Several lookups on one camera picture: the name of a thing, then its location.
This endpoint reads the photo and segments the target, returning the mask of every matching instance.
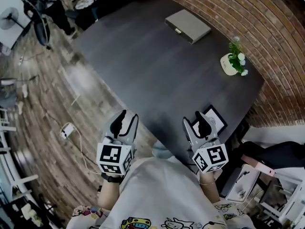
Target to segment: gray box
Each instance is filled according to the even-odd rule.
[[[181,10],[167,17],[165,24],[174,29],[191,44],[194,44],[211,31],[210,27],[187,10]]]

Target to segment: plug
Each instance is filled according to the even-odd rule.
[[[61,137],[63,139],[67,139],[68,136],[74,131],[74,128],[72,124],[68,124],[62,131],[61,131]]]

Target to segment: white cube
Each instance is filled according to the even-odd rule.
[[[132,159],[132,146],[103,143],[97,146],[96,163],[103,173],[125,175]]]
[[[224,144],[199,148],[193,156],[193,161],[201,172],[207,173],[219,170],[228,163],[228,154]]]

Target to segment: brick wall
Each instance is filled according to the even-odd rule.
[[[265,79],[250,124],[305,124],[305,29],[282,0],[174,1],[229,39],[241,38],[247,59]]]

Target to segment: dark table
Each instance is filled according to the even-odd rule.
[[[212,104],[228,124],[220,134],[225,142],[257,98],[263,79],[248,60],[246,77],[223,72],[220,58],[228,53],[229,40],[212,26],[191,45],[164,24],[181,9],[172,0],[133,0],[93,24],[75,46],[140,121],[186,163],[189,143],[182,118],[194,121],[196,110]]]

